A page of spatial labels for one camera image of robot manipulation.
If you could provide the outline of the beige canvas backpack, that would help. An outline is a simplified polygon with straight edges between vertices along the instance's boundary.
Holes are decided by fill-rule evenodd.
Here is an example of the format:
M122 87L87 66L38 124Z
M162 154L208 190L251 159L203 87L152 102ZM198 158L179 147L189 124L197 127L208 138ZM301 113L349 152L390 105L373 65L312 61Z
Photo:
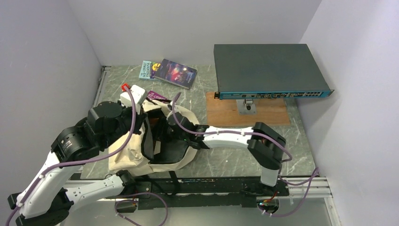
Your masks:
M194 160L197 149L178 139L167 123L171 115L169 100L145 100L139 134L108 159L111 172L127 170L132 176L174 173Z

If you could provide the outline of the purple treehouse book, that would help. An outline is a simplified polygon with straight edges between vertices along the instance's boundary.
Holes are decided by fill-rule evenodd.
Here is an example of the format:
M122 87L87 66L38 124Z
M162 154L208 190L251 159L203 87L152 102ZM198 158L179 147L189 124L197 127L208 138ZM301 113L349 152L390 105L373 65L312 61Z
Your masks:
M147 98L149 100L151 100L151 101L152 100L157 100L157 101L161 101L161 102L165 102L165 103L170 103L171 102L171 100L167 99L166 97L160 95L159 93L157 93L157 92L155 92L153 90L150 90L148 92Z

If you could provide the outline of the dark purple book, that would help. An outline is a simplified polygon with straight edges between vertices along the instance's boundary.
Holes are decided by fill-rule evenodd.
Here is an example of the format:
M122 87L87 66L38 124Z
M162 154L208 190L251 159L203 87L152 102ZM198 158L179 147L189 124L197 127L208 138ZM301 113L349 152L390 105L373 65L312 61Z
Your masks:
M196 69L168 59L163 59L154 75L154 78L184 89L190 89L196 76Z

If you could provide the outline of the light blue book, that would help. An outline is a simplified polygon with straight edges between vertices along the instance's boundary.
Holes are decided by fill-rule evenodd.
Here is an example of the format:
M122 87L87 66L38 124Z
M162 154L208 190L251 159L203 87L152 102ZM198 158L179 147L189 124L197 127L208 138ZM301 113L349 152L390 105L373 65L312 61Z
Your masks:
M141 80L154 80L154 76L159 69L161 63L152 61L143 61L138 78Z

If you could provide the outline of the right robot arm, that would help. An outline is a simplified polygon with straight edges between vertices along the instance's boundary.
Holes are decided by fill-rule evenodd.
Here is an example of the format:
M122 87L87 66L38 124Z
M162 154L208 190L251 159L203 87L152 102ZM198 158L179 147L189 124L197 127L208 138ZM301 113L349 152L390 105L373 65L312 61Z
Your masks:
M167 124L168 134L172 138L182 140L194 149L228 147L249 151L261 166L261 193L271 195L277 190L286 139L265 123L257 122L252 127L226 129L194 124L180 113L170 113Z

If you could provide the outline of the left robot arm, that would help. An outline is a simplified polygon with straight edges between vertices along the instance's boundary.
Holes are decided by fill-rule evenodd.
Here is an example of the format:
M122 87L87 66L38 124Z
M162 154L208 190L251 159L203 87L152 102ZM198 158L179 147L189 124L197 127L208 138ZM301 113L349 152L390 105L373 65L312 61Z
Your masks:
M81 166L102 160L99 153L122 138L123 143L112 155L120 153L130 138L139 133L145 118L141 101L130 106L102 102L91 108L87 117L58 135L30 185L8 197L12 209L10 218L14 218L18 226L54 226L72 211L99 199L132 196L135 180L126 170L87 186L74 189L64 186Z

